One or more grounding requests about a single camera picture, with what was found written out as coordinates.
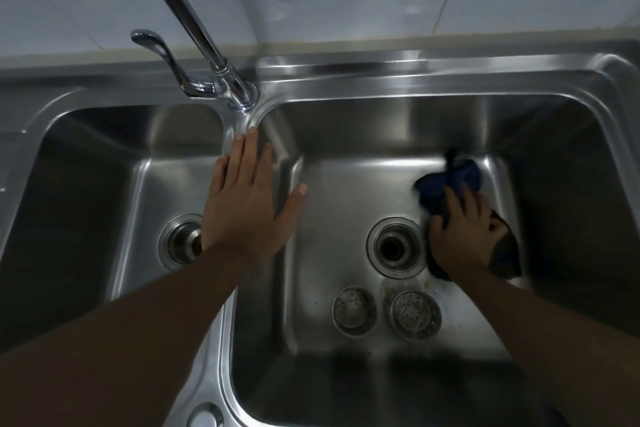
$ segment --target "faucet handle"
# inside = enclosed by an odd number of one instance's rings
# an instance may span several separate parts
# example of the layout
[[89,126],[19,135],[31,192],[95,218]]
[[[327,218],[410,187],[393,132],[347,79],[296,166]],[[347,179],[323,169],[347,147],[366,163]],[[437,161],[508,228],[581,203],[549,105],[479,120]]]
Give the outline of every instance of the faucet handle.
[[216,98],[218,91],[213,83],[200,82],[189,78],[187,73],[177,63],[169,47],[164,42],[164,39],[156,32],[149,29],[135,29],[131,31],[131,40],[146,48],[155,52],[169,65],[175,79],[178,80],[178,84],[182,91],[189,98]]

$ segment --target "finger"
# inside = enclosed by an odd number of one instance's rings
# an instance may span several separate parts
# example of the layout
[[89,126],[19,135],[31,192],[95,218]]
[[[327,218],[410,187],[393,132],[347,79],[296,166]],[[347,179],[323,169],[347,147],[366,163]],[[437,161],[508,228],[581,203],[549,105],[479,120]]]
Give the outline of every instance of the finger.
[[509,227],[506,223],[502,220],[498,220],[497,218],[491,219],[490,226],[492,227],[491,236],[494,243],[498,243],[509,233]]
[[271,187],[271,166],[273,163],[273,146],[267,144],[262,150],[260,162],[255,172],[255,184],[261,187]]
[[282,212],[276,218],[275,246],[277,248],[275,252],[285,245],[296,229],[298,221],[300,220],[300,214],[302,213],[302,205],[305,203],[307,191],[308,187],[306,184],[298,184],[296,188],[291,191]]
[[244,150],[244,133],[238,133],[231,144],[231,152],[229,155],[229,164],[227,166],[227,177],[225,178],[224,189],[232,187],[237,179],[240,171],[240,162]]
[[429,220],[429,243],[433,243],[440,239],[442,236],[442,225],[444,221],[442,216],[434,215]]
[[449,214],[452,218],[459,218],[460,216],[464,216],[462,213],[462,206],[460,206],[460,200],[456,196],[456,193],[453,192],[453,189],[449,186],[444,187],[444,194],[447,199],[447,208],[449,209]]
[[489,206],[489,201],[486,200],[486,196],[480,191],[476,192],[476,200],[478,202],[480,223],[482,223],[485,229],[488,229],[491,222],[491,207]]
[[462,183],[462,197],[465,202],[465,215],[473,220],[478,219],[478,203],[468,185]]
[[211,186],[209,187],[209,196],[216,196],[225,185],[225,176],[227,175],[227,166],[229,164],[229,156],[223,154],[213,165],[213,173],[211,176]]
[[255,174],[255,162],[258,159],[258,129],[251,127],[246,131],[244,139],[244,152],[238,172],[240,184],[251,184]]

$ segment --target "person's right arm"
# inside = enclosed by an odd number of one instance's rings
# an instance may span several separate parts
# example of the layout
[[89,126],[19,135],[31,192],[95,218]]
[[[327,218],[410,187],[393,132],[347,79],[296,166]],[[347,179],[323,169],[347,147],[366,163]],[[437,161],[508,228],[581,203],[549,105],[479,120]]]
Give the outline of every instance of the person's right arm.
[[537,298],[491,275],[494,245],[508,231],[481,193],[450,188],[451,218],[433,216],[433,256],[476,304],[540,393],[572,426],[640,425],[640,340]]

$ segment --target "metal strainer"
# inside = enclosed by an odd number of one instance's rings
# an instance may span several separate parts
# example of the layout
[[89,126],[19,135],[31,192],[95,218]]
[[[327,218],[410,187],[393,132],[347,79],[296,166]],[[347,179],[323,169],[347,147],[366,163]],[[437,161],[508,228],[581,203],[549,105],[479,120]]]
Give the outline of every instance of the metal strainer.
[[391,324],[407,339],[425,339],[440,330],[442,314],[429,294],[405,291],[391,304]]
[[362,336],[376,324],[376,302],[362,287],[344,287],[333,300],[332,316],[333,324],[341,333]]

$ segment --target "sink drain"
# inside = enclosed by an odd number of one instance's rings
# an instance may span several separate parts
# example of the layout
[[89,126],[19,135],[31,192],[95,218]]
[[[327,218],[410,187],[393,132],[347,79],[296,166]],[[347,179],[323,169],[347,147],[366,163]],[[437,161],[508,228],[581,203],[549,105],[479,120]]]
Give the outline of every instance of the sink drain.
[[426,339],[440,330],[442,313],[429,294],[406,291],[391,304],[391,324],[404,338]]
[[420,227],[404,218],[380,221],[367,237],[367,254],[372,265],[391,278],[409,278],[425,266]]
[[372,330],[378,318],[373,296],[358,286],[341,289],[332,306],[333,324],[349,337],[360,337]]
[[164,227],[158,241],[158,255],[165,267],[177,270],[202,253],[201,220],[202,216],[197,214],[184,214]]

